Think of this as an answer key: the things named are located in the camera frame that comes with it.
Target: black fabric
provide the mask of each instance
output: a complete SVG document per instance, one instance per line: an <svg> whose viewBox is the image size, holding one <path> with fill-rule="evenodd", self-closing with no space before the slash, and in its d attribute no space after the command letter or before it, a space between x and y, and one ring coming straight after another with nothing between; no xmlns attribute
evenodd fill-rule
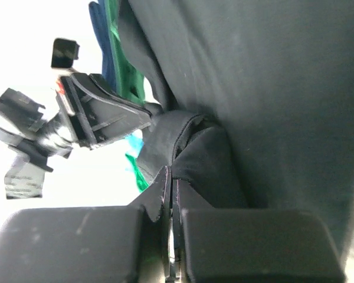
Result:
<svg viewBox="0 0 354 283"><path fill-rule="evenodd" d="M213 207L247 207L222 127L186 111L168 112L157 121L137 158L148 183L162 166L171 166L173 179L188 181Z"/></svg>
<svg viewBox="0 0 354 283"><path fill-rule="evenodd" d="M310 210L342 250L354 195L354 0L122 0L119 32L129 61L157 74L164 109L224 126L250 206Z"/></svg>

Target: navy blue fabric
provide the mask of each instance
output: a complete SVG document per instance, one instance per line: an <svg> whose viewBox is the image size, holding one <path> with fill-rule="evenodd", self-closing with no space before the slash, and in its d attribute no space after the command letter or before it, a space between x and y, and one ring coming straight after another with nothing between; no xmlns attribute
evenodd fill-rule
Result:
<svg viewBox="0 0 354 283"><path fill-rule="evenodd" d="M102 51L102 76L113 90L117 89L114 59L109 39L104 0L89 3L89 14L94 34Z"/></svg>

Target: green fabric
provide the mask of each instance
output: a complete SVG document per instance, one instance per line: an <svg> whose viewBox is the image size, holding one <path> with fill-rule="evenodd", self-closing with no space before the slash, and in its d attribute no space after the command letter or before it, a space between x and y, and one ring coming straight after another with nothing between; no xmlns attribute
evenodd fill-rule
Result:
<svg viewBox="0 0 354 283"><path fill-rule="evenodd" d="M116 72L117 94L142 105L145 100L144 76L128 62L120 45L117 27L117 0L105 0L105 10Z"/></svg>
<svg viewBox="0 0 354 283"><path fill-rule="evenodd" d="M137 188L139 189L139 192L142 193L148 188L148 183L144 179L142 172L140 172L139 168L136 166L135 157L133 157L133 156L127 154L127 153L125 155L126 155L127 159L129 160L129 162L131 163L132 168L133 168L133 170L135 172Z"/></svg>

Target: blue cloth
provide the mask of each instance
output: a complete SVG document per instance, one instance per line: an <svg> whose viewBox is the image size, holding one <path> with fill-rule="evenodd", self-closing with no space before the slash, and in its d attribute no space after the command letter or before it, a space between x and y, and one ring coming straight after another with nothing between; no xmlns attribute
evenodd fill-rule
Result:
<svg viewBox="0 0 354 283"><path fill-rule="evenodd" d="M117 90L112 46L110 45L104 0L89 3L89 14L94 34L102 51L102 76L114 91Z"/></svg>

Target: white surface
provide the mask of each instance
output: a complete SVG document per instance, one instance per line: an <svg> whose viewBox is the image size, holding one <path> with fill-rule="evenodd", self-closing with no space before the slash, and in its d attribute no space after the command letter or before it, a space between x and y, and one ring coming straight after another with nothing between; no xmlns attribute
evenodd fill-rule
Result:
<svg viewBox="0 0 354 283"><path fill-rule="evenodd" d="M88 0L0 1L0 95L11 87L57 111L55 77L50 69L56 37L76 40L74 68L101 72L101 51L91 26ZM43 199L5 200L4 175L14 152L0 142L0 227L22 208L125 205L139 193L134 175L124 171L127 143L117 142L92 152L78 149L68 160L52 158Z"/></svg>

